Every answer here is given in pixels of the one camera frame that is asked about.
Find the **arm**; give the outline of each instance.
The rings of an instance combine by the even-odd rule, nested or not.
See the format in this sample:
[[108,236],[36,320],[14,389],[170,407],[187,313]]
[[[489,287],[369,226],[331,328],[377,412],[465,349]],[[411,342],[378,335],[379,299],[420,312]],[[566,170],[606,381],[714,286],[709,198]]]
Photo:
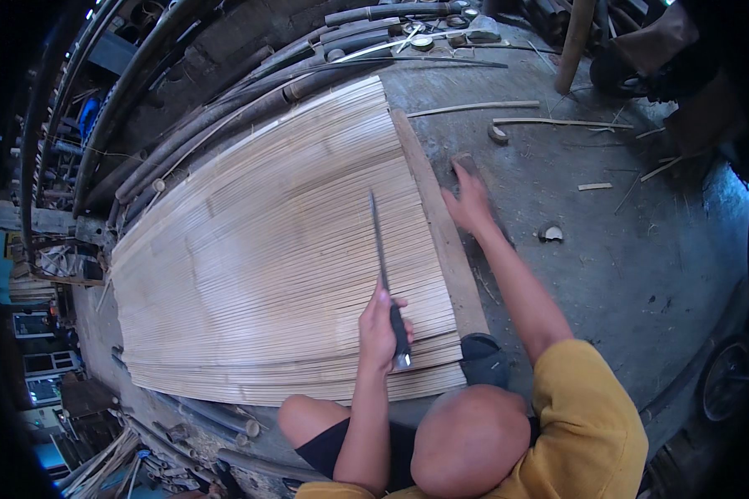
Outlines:
[[[352,414],[333,480],[356,484],[378,497],[385,491],[389,478],[386,376],[392,369],[397,340],[389,321],[391,297],[379,281],[374,291],[358,321],[361,354],[352,394]],[[404,300],[395,302],[407,305]],[[413,326],[406,321],[405,327],[408,341],[412,342]]]
[[547,348],[574,336],[561,310],[494,222],[486,187],[460,165],[453,166],[461,185],[460,200],[446,189],[441,195],[455,224],[473,235],[482,247],[530,365],[535,366]]

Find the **black shorts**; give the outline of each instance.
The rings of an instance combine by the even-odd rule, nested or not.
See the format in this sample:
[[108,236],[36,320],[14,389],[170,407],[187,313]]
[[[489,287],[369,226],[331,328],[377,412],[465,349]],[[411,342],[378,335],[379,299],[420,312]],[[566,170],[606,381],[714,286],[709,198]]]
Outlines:
[[[349,417],[317,435],[309,443],[297,449],[297,454],[316,471],[333,479],[335,462],[339,458],[341,445],[350,425]],[[410,477],[410,458],[414,455],[416,429],[389,422],[391,440],[391,466],[386,491],[396,492],[415,485]]]

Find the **person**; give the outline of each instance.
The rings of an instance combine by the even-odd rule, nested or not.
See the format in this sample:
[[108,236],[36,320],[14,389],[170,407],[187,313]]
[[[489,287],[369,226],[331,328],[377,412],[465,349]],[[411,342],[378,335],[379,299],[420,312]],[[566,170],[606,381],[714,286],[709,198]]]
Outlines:
[[441,395],[415,430],[389,422],[395,340],[378,283],[360,316],[352,406],[298,394],[280,408],[289,444],[333,480],[303,484],[297,498],[635,497],[649,445],[635,405],[501,233],[485,186],[453,166],[459,199],[441,194],[480,244],[533,366],[540,435],[531,442],[523,398],[493,385]]

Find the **wooden post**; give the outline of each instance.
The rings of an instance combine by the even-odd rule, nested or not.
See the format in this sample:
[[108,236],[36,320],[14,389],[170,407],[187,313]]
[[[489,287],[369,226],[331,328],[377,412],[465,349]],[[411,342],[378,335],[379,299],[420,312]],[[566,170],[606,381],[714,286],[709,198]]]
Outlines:
[[580,58],[585,49],[585,42],[588,41],[595,3],[595,0],[576,0],[572,7],[561,65],[558,69],[558,76],[555,78],[555,91],[560,95],[568,94],[571,89],[574,74],[577,73]]

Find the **hand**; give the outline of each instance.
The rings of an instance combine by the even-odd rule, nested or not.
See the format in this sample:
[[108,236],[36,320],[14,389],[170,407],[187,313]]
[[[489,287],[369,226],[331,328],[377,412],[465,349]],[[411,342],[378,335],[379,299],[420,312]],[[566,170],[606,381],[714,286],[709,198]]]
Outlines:
[[[397,338],[394,329],[391,328],[389,312],[391,309],[391,296],[382,286],[380,279],[374,289],[369,304],[358,318],[358,329],[360,338],[360,361],[359,371],[375,371],[388,374],[394,368],[394,351],[397,349]],[[408,305],[404,299],[395,298],[394,302],[400,307]],[[405,330],[408,333],[408,343],[414,342],[414,325],[405,321]]]
[[457,162],[453,161],[452,167],[458,174],[461,185],[460,199],[456,200],[455,195],[445,188],[441,188],[441,197],[444,198],[446,209],[455,224],[477,237],[484,229],[494,225],[486,186],[479,178],[469,175]]

